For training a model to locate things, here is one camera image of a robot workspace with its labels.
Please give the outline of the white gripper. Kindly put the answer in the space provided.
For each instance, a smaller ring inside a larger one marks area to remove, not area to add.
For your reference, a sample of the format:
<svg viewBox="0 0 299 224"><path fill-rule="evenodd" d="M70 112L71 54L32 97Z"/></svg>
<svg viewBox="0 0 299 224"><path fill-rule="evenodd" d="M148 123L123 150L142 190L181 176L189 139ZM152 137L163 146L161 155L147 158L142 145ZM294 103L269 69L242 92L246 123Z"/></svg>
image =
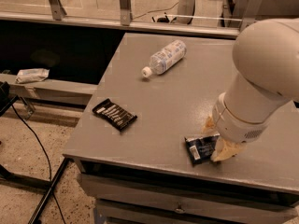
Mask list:
<svg viewBox="0 0 299 224"><path fill-rule="evenodd" d="M268 127L269 121L248 123L236 118L226 107L225 93L222 93L212 109L212 117L206 118L202 133L213 133L215 129L221 135L210 159L214 162L225 161L240 153L246 145L257 140Z"/></svg>

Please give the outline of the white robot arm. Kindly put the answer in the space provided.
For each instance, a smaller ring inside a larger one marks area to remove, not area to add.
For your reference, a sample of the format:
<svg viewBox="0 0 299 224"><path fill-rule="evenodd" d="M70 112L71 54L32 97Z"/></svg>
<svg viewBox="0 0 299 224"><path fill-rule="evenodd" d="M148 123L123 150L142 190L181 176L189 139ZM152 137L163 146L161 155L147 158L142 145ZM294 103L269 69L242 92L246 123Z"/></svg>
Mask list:
<svg viewBox="0 0 299 224"><path fill-rule="evenodd" d="M299 19L253 23L237 37L232 56L237 75L203 128L220 134L214 162L238 154L260 137L281 106L299 100Z"/></svg>

